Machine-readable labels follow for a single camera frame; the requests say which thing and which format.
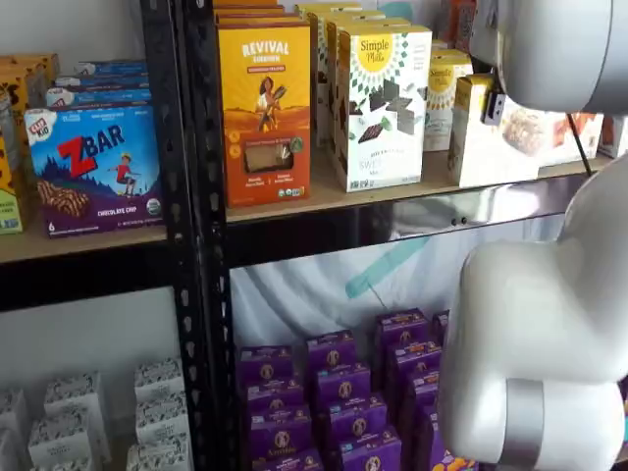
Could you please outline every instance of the white simple mills box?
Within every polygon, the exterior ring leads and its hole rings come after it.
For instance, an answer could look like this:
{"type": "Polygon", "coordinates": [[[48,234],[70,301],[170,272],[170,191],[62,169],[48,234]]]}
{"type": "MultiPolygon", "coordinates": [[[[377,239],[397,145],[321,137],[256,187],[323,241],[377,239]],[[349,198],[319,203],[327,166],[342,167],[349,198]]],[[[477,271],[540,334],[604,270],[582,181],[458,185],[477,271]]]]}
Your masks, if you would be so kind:
{"type": "Polygon", "coordinates": [[[90,426],[95,433],[96,445],[102,458],[111,461],[111,449],[105,422],[104,395],[99,373],[88,373],[72,378],[53,381],[46,389],[44,409],[46,414],[55,415],[76,408],[85,408],[89,413],[90,426]]]}

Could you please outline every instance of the chocolate chip z bar box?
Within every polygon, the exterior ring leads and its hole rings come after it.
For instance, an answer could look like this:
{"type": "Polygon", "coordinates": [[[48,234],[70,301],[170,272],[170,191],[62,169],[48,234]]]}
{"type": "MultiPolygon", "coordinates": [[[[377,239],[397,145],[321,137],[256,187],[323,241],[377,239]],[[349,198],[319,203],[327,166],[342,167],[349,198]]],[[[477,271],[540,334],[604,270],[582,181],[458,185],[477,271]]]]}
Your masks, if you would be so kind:
{"type": "Polygon", "coordinates": [[[162,221],[148,102],[30,110],[26,132],[51,237],[162,221]]]}

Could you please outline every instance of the product packaging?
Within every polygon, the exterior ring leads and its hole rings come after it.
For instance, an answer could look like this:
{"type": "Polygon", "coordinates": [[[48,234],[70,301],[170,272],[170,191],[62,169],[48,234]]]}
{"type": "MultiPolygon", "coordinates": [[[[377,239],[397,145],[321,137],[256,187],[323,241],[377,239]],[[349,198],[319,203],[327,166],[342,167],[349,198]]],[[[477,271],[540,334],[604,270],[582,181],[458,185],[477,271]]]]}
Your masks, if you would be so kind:
{"type": "Polygon", "coordinates": [[[312,446],[309,408],[283,407],[253,414],[248,441],[253,466],[307,450],[312,446]]]}
{"type": "Polygon", "coordinates": [[[135,411],[135,432],[141,445],[165,440],[179,434],[189,437],[184,392],[140,402],[135,411]]]}
{"type": "Polygon", "coordinates": [[[100,470],[98,445],[86,409],[75,409],[35,421],[28,451],[34,466],[51,467],[76,459],[90,459],[100,470]]]}
{"type": "Polygon", "coordinates": [[[144,74],[148,69],[145,61],[117,60],[100,62],[79,62],[75,65],[75,74],[80,76],[115,76],[144,74]]]}
{"type": "Polygon", "coordinates": [[[87,410],[97,450],[105,462],[111,461],[104,393],[99,373],[88,373],[51,382],[46,388],[43,407],[47,415],[57,415],[76,409],[87,410]]]}
{"type": "Polygon", "coordinates": [[[18,389],[0,391],[0,429],[11,432],[18,459],[24,468],[28,468],[30,456],[26,452],[26,446],[30,434],[30,419],[24,391],[18,389]]]}
{"type": "Polygon", "coordinates": [[[135,369],[134,382],[137,402],[185,392],[181,360],[178,358],[139,365],[135,369]]]}
{"type": "Polygon", "coordinates": [[[218,38],[229,205],[307,197],[309,27],[219,25],[218,38]]]}
{"type": "Polygon", "coordinates": [[[471,74],[473,66],[468,54],[455,49],[432,52],[424,151],[449,149],[457,81],[458,78],[471,74]]]}
{"type": "Polygon", "coordinates": [[[419,182],[431,42],[422,26],[340,32],[334,164],[346,191],[419,182]]]}
{"type": "Polygon", "coordinates": [[[294,375],[292,348],[288,345],[249,346],[240,351],[239,374],[243,385],[294,375]]]}
{"type": "Polygon", "coordinates": [[[341,471],[400,471],[401,440],[394,427],[340,444],[341,471]]]}
{"type": "Polygon", "coordinates": [[[148,102],[29,110],[26,128],[51,237],[162,222],[148,102]]]}
{"type": "MultiPolygon", "coordinates": [[[[505,98],[498,126],[482,123],[491,75],[458,79],[448,167],[460,186],[533,180],[540,167],[580,160],[564,113],[531,110],[505,98]]],[[[572,115],[587,158],[595,158],[603,115],[572,115]]]]}
{"type": "Polygon", "coordinates": [[[419,309],[383,314],[375,320],[373,386],[379,390],[386,377],[386,354],[391,345],[430,339],[430,325],[419,309]]]}
{"type": "Polygon", "coordinates": [[[264,380],[249,384],[246,409],[252,413],[264,409],[297,406],[303,403],[303,385],[296,377],[264,380]]]}

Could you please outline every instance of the white snack box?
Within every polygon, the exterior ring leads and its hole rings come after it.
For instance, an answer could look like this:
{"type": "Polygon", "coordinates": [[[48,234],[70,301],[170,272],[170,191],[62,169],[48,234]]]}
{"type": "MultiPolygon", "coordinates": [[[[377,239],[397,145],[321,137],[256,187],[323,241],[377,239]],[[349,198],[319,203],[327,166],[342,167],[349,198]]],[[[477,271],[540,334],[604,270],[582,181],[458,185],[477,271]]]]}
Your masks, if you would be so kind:
{"type": "Polygon", "coordinates": [[[22,390],[0,391],[0,429],[11,431],[11,439],[23,467],[30,467],[30,457],[26,452],[30,420],[26,410],[26,398],[22,390]]]}
{"type": "Polygon", "coordinates": [[[135,370],[137,402],[158,399],[185,391],[181,360],[168,358],[160,363],[140,365],[135,370]]]}
{"type": "Polygon", "coordinates": [[[105,462],[111,461],[111,447],[105,424],[104,394],[99,373],[87,373],[53,381],[46,389],[44,409],[55,415],[84,407],[95,434],[97,449],[105,462]]]}
{"type": "Polygon", "coordinates": [[[135,414],[135,431],[141,445],[178,434],[189,437],[185,394],[175,392],[161,399],[139,403],[135,414]]]}
{"type": "Polygon", "coordinates": [[[35,466],[43,467],[88,458],[100,470],[100,460],[94,459],[97,447],[92,435],[86,409],[35,421],[28,442],[30,458],[35,466]]]}

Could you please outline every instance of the yellow box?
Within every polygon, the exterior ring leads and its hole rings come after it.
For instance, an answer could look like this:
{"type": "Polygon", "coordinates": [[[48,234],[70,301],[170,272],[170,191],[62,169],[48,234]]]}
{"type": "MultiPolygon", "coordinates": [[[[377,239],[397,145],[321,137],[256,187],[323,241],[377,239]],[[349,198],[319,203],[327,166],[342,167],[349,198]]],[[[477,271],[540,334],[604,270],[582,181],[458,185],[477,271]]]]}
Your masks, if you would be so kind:
{"type": "Polygon", "coordinates": [[[0,90],[0,235],[24,230],[29,210],[11,97],[0,90]]]}

